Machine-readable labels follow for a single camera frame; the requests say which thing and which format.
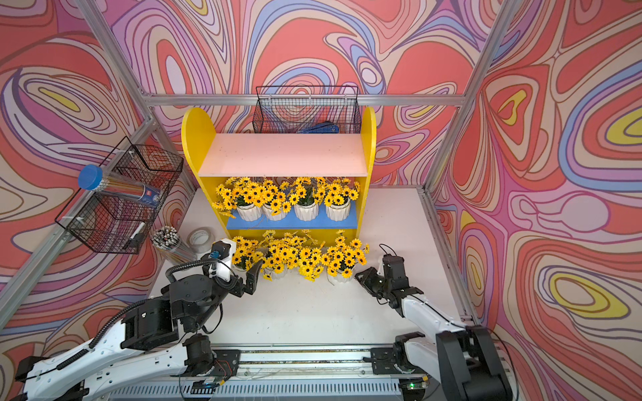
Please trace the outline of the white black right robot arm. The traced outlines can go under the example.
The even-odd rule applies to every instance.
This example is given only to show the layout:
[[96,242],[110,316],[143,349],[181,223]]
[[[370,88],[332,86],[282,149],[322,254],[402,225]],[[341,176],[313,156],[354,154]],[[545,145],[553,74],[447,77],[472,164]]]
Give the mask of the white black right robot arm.
[[355,280],[419,330],[397,336],[390,347],[371,349],[365,361],[374,374],[427,374],[448,400],[517,398],[487,328],[458,323],[433,306],[421,289],[411,286],[403,257],[386,254],[381,267],[382,273],[370,267]]

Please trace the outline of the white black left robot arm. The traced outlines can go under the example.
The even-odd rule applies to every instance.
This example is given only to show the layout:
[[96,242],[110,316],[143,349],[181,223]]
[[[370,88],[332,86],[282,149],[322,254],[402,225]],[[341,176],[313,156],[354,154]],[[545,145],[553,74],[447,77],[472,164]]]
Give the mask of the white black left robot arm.
[[217,276],[226,265],[206,258],[172,267],[159,297],[117,312],[93,339],[53,358],[26,357],[15,376],[23,384],[17,398],[93,399],[155,376],[194,377],[215,368],[229,379],[234,370],[218,361],[203,326],[228,295],[254,294],[263,262],[227,281]]

